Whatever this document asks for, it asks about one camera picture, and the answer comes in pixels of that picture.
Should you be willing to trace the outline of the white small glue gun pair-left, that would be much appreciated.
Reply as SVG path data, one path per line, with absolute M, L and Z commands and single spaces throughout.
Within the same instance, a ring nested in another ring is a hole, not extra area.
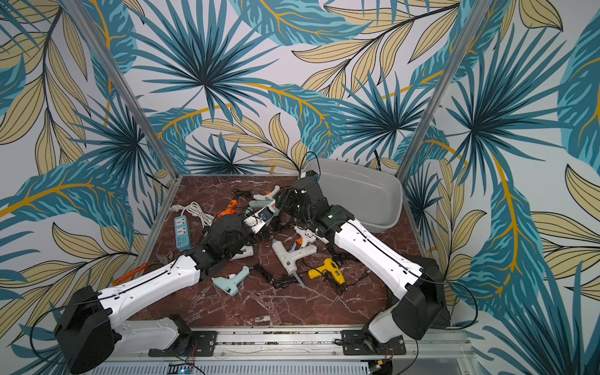
M 311 245 L 317 240 L 315 234 L 308 228 L 300 228 L 298 226 L 294 226 L 296 234 L 300 236 L 300 239 L 295 241 L 295 248 L 305 248 L 308 245 Z

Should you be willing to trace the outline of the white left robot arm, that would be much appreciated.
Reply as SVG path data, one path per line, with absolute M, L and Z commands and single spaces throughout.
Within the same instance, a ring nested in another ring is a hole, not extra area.
M 164 267 L 99 292 L 92 287 L 75 292 L 54 329 L 70 373 L 93 370 L 113 354 L 189 354 L 194 347 L 192 331 L 181 317 L 146 322 L 131 317 L 217 274 L 264 225 L 256 218 L 226 215 L 212 224 L 198 245 Z

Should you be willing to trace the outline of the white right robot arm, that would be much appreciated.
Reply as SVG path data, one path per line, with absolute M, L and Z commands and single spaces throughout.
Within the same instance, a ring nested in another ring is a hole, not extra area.
M 358 218 L 331 205 L 314 177 L 306 176 L 274 196 L 274 207 L 300 220 L 320 240 L 353 255 L 377 275 L 398 301 L 362 329 L 372 353 L 400 336 L 420 340 L 445 310 L 444 280 L 433 261 L 406 259 L 373 236 Z

